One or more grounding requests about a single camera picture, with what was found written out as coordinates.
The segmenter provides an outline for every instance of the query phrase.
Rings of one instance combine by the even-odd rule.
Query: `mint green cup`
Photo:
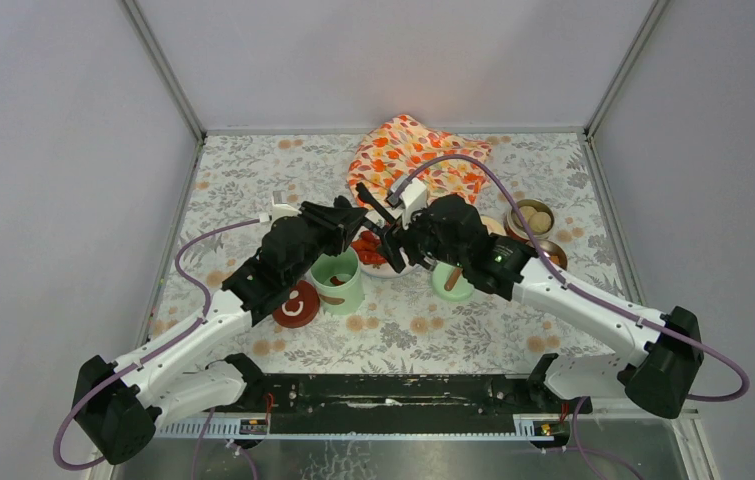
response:
[[[359,259],[353,249],[345,250],[341,255],[330,257],[321,255],[309,270],[318,291],[318,298],[324,311],[333,315],[347,315],[356,311],[365,299],[362,290],[362,271]],[[333,285],[331,279],[345,282]]]

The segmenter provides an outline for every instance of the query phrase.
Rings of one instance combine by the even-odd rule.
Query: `table surface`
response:
[[[554,211],[551,239],[568,256],[569,271],[623,296],[613,247],[576,134],[467,135],[495,144],[487,161],[516,198],[535,198]],[[210,136],[198,165],[178,244],[214,228],[270,210],[271,192],[287,201],[332,204],[352,198],[345,178],[362,135]],[[508,207],[497,187],[476,207],[502,220]],[[211,289],[220,287],[252,255],[267,225],[244,227],[201,242],[186,255],[186,270]],[[151,316],[155,337],[203,304],[200,291],[166,275]],[[552,315],[480,292],[448,303],[419,269],[394,280],[364,279],[365,301],[352,315],[321,313],[300,329],[270,317],[251,331],[223,338],[212,360],[245,352],[265,372],[290,373],[529,373],[548,352],[595,355],[609,349]]]

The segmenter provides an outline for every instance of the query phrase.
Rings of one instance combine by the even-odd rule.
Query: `orange floral cloth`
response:
[[[378,200],[383,200],[395,179],[427,160],[461,153],[485,162],[491,151],[492,146],[486,142],[431,130],[409,115],[399,115],[362,140],[351,162],[348,185],[354,198],[356,184],[362,182]],[[430,199],[457,193],[470,204],[488,182],[482,170],[462,160],[437,163],[418,178],[427,185]]]

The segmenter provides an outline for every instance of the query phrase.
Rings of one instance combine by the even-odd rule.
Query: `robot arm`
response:
[[[582,396],[627,396],[655,415],[675,418],[702,361],[702,354],[681,342],[612,315],[550,276],[537,252],[508,237],[489,235],[477,210],[457,195],[424,201],[418,180],[399,196],[397,219],[364,188],[361,201],[385,218],[378,227],[365,219],[367,210],[339,197],[333,207],[304,202],[296,216],[279,218],[261,247],[215,293],[209,314],[189,335],[198,315],[192,315],[152,342],[122,355],[112,364],[96,356],[80,369],[74,401],[105,379],[131,365],[138,368],[94,396],[75,417],[109,463],[124,462],[138,453],[157,428],[217,406],[261,401],[262,373],[243,354],[202,372],[186,374],[192,360],[220,339],[247,331],[286,300],[297,281],[322,254],[338,255],[366,226],[382,239],[382,251],[396,271],[411,264],[429,266],[434,260],[463,268],[476,289],[516,300],[556,315],[615,352],[613,355],[560,357],[544,355],[528,381],[542,385],[542,394],[558,401]],[[670,315],[628,303],[561,272],[569,283],[642,318],[665,324],[700,340],[697,319],[682,308]],[[174,344],[148,363],[151,351]]]
[[[612,314],[566,288],[533,247],[490,235],[477,210],[459,196],[438,198],[423,208],[425,189],[416,182],[393,205],[404,209],[403,217],[396,222],[387,219],[389,225],[380,231],[390,264],[392,258],[402,258],[399,250],[403,248],[410,263],[429,265],[437,260],[462,267],[463,276],[477,290],[551,313],[615,352],[576,358],[544,355],[531,377],[551,395],[560,399],[626,396],[654,415],[676,418],[680,414],[703,361],[701,351]],[[363,191],[360,199],[373,201]],[[697,318],[681,307],[666,314],[622,300],[563,270],[559,273],[567,284],[700,341]]]

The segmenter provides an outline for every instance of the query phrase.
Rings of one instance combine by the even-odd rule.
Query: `gray wall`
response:
[[[207,128],[588,121],[651,0],[143,0]]]
[[[598,148],[650,302],[695,311],[751,374],[701,406],[723,478],[755,478],[755,2],[672,2]],[[707,360],[696,390],[736,386]]]
[[[80,478],[53,435],[132,347],[192,149],[117,2],[0,1],[0,479]]]

